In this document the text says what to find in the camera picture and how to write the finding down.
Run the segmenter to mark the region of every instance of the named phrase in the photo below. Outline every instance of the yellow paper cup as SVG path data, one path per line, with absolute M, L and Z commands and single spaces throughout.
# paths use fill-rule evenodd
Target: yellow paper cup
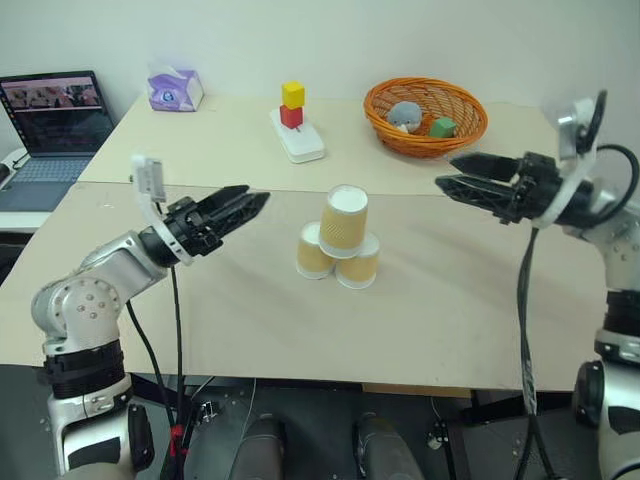
M 369 199 L 353 185 L 338 185 L 327 196 L 320 222 L 320 248 L 333 258 L 358 254 L 367 225 Z
M 311 280 L 319 280 L 331 273 L 335 259 L 320 250 L 320 222 L 307 223 L 300 233 L 296 269 L 298 273 Z
M 353 258 L 340 260 L 336 267 L 338 281 L 349 288 L 367 288 L 376 279 L 380 241 L 373 233 L 367 232 L 360 253 Z

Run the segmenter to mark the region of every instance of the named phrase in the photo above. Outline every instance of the wicker basket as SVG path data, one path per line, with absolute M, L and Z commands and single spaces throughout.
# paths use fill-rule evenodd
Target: wicker basket
M 387 113 L 398 102 L 415 102 L 422 108 L 422 124 L 404 133 L 387 122 Z M 364 111 L 378 138 L 396 152 L 418 158 L 440 157 L 477 141 L 487 129 L 487 113 L 469 92 L 432 78 L 394 78 L 373 87 L 364 100 Z M 456 124 L 455 137 L 433 138 L 427 133 L 439 117 Z

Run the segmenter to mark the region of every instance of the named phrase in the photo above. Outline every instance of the purple tissue box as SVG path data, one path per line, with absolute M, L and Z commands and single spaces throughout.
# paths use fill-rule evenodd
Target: purple tissue box
M 175 70 L 148 79 L 149 103 L 154 110 L 195 112 L 203 92 L 195 70 Z

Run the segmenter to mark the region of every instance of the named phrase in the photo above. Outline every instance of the laptop screen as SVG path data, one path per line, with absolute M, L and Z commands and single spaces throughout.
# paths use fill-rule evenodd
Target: laptop screen
M 0 100 L 30 154 L 94 153 L 113 130 L 90 71 L 2 78 Z

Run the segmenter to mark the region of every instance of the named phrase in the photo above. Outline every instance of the yellow block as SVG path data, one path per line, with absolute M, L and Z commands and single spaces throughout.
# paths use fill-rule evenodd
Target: yellow block
M 300 82 L 283 84 L 282 103 L 292 110 L 304 106 L 304 86 Z

